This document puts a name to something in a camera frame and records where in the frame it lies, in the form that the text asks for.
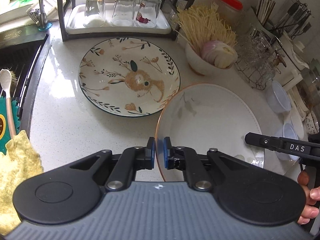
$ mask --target deer ear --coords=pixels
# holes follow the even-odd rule
[[[111,79],[108,84],[118,84],[120,82],[124,82],[124,78],[119,78],[119,79]]]
[[[132,71],[136,72],[138,70],[138,66],[133,60],[130,61],[130,66],[131,66]]]

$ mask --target gray ribbed surface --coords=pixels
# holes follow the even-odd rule
[[[132,182],[108,193],[101,205],[74,223],[44,227],[21,223],[7,240],[302,240],[311,239],[297,224],[255,227],[225,214],[209,193],[186,182]]]

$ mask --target plate rim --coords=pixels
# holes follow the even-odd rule
[[[109,41],[109,40],[113,40],[113,39],[118,39],[118,38],[131,38],[131,39],[137,39],[137,40],[140,40],[140,41],[146,41],[146,40],[143,40],[143,39],[139,39],[139,38],[136,38],[136,37],[113,37],[113,38],[110,38],[110,39],[106,39],[106,40],[104,40],[104,41],[101,41],[101,42],[99,42],[99,43],[97,43],[97,44],[95,44],[94,46],[97,46],[97,45],[99,45],[99,44],[101,44],[101,43],[103,43],[103,42],[105,42],[105,41]],[[149,43],[151,43],[152,45],[154,45],[154,46],[156,46],[157,48],[159,48],[159,49],[161,49],[159,46],[157,46],[156,44],[154,44],[154,43],[152,43],[152,42],[150,42],[150,41],[147,41],[147,42],[149,42]],[[83,58],[85,57],[85,55],[87,55],[88,53],[89,53],[89,51],[90,51],[90,49],[84,54],[84,56],[83,56]],[[176,94],[178,94],[179,92],[180,92],[180,88],[181,88],[181,76],[180,76],[180,71],[179,71],[179,68],[178,68],[178,66],[177,66],[177,64],[175,63],[175,61],[172,59],[172,61],[173,61],[173,63],[175,64],[175,66],[176,66],[176,68],[177,68],[177,70],[178,70],[178,75],[179,75],[179,89],[178,89],[178,91],[175,93],[175,95]],[[166,105],[167,104],[165,104],[161,109],[159,109],[158,111],[156,111],[156,112],[153,112],[153,113],[151,113],[151,114],[144,114],[144,115],[132,115],[132,116],[130,116],[130,115],[121,115],[121,114],[116,114],[116,113],[112,113],[112,112],[109,112],[109,111],[107,111],[107,110],[105,110],[105,109],[102,109],[102,108],[100,108],[99,106],[97,106],[96,104],[94,104],[93,102],[92,102],[92,100],[90,100],[89,98],[88,98],[88,96],[84,93],[84,91],[83,91],[83,89],[82,89],[82,87],[81,87],[81,82],[80,82],[80,75],[79,75],[79,73],[80,73],[80,67],[78,68],[78,82],[79,82],[79,87],[80,87],[80,89],[81,89],[81,91],[82,91],[82,93],[83,93],[83,95],[85,96],[85,98],[91,103],[91,104],[93,104],[96,108],[98,108],[98,109],[100,109],[100,110],[102,110],[102,111],[104,111],[104,112],[106,112],[106,113],[108,113],[108,114],[112,114],[112,115],[115,115],[115,116],[120,116],[120,117],[127,117],[127,118],[139,118],[139,117],[146,117],[146,116],[151,116],[151,115],[153,115],[153,114],[156,114],[156,113],[159,113],[160,111],[162,111],[165,107],[166,107]]]
[[[171,100],[173,100],[176,96],[178,96],[180,93],[182,93],[185,89],[188,89],[190,87],[193,87],[193,86],[198,86],[198,85],[209,85],[209,86],[213,86],[213,87],[218,87],[218,88],[222,88],[223,90],[233,94],[236,96],[236,98],[238,98],[245,106],[247,106],[247,109],[249,110],[249,112],[251,113],[252,117],[254,118],[256,124],[257,124],[257,127],[258,127],[258,130],[259,130],[259,133],[262,134],[261,132],[261,128],[260,128],[260,125],[258,123],[258,120],[257,118],[255,117],[255,115],[253,114],[252,110],[250,109],[250,107],[246,104],[246,102],[244,102],[236,93],[232,92],[231,90],[223,87],[223,86],[220,86],[220,85],[216,85],[216,84],[213,84],[213,83],[208,83],[208,82],[197,82],[197,83],[193,83],[193,84],[190,84],[186,87],[184,87],[183,89],[179,90],[167,103],[166,105],[164,106],[164,108],[162,109],[162,112],[159,116],[159,119],[158,119],[158,122],[157,122],[157,126],[156,126],[156,134],[155,134],[155,141],[156,141],[156,148],[155,148],[155,151],[156,151],[156,160],[157,160],[157,164],[158,164],[158,167],[159,167],[159,171],[160,171],[160,174],[161,174],[161,177],[164,181],[168,181],[165,176],[164,176],[164,173],[163,171],[161,170],[161,166],[159,165],[159,154],[157,152],[157,148],[158,148],[158,137],[159,137],[159,126],[160,126],[160,121],[161,121],[161,117],[163,117],[163,114],[165,112],[165,109],[167,108],[167,106],[170,104]],[[263,160],[265,159],[265,155],[266,155],[266,151],[265,149],[263,149]]]

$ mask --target yellow cloth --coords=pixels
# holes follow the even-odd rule
[[[0,234],[6,235],[20,224],[12,204],[15,188],[23,181],[43,172],[40,156],[22,130],[5,145],[7,155],[0,153]]]

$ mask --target green sunflower sponge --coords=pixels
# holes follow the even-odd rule
[[[17,102],[14,100],[11,102],[12,104],[12,114],[14,125],[16,127],[17,134],[20,131],[20,120],[17,116],[18,106],[16,106]],[[8,119],[7,119],[7,108],[5,105],[5,98],[0,97],[0,154],[3,153],[4,155],[7,154],[7,150],[5,148],[5,144],[10,141],[10,132],[8,126]]]

